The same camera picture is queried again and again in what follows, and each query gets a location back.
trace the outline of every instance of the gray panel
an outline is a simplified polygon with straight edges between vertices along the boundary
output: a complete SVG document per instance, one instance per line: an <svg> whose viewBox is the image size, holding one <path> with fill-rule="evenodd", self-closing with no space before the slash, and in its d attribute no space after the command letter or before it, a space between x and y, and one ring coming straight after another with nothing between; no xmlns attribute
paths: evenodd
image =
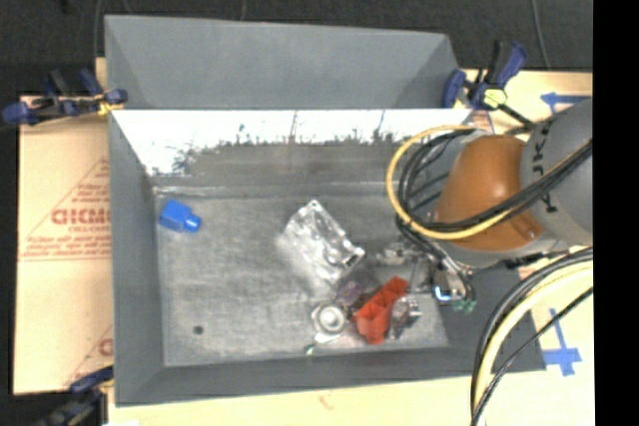
<svg viewBox="0 0 639 426"><path fill-rule="evenodd" d="M456 67L416 31L111 15L105 34L132 108L439 108Z"/></svg>
<svg viewBox="0 0 639 426"><path fill-rule="evenodd" d="M113 117L110 160L115 365L135 375L118 378L119 399L162 370L162 307L151 181Z"/></svg>

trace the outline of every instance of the red object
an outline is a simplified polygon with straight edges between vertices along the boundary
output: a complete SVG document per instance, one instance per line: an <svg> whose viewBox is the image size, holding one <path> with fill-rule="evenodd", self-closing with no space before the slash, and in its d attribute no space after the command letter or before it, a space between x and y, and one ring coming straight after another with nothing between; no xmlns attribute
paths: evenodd
<svg viewBox="0 0 639 426"><path fill-rule="evenodd" d="M353 315L357 331L368 344L383 342L390 327L390 311L398 298L406 295L408 282L399 277L389 280L361 309Z"/></svg>

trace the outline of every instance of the blue clamp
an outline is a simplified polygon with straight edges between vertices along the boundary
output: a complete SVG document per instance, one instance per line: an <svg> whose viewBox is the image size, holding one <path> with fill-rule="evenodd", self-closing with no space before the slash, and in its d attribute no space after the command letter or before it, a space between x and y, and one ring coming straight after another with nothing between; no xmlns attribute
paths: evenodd
<svg viewBox="0 0 639 426"><path fill-rule="evenodd" d="M187 205L169 200L160 213L160 225L177 232L195 232L200 228L202 219L191 212Z"/></svg>
<svg viewBox="0 0 639 426"><path fill-rule="evenodd" d="M31 426L77 426L82 424L98 407L106 407L106 395L99 385L112 380L113 366L99 369L80 380L72 383L69 392L73 394L62 406L56 408L47 417L42 418Z"/></svg>
<svg viewBox="0 0 639 426"><path fill-rule="evenodd" d="M123 89L105 92L96 77L87 68L78 74L84 88L82 96L71 91L58 70L51 71L44 81L44 94L27 104L17 102L2 109L2 118L9 125L37 125L59 118L105 112L123 105L129 95Z"/></svg>
<svg viewBox="0 0 639 426"><path fill-rule="evenodd" d="M101 385L109 380L113 380L113 366L107 366L90 373L79 380L73 382L69 387L71 394L84 394L91 389Z"/></svg>
<svg viewBox="0 0 639 426"><path fill-rule="evenodd" d="M455 101L460 100L474 110L499 109L506 100L506 84L519 73L528 59L523 47L516 42L510 43L509 50L506 53L504 43L498 42L488 71L483 76L480 71L474 82L468 81L463 71L453 70L444 85L441 107L452 108Z"/></svg>

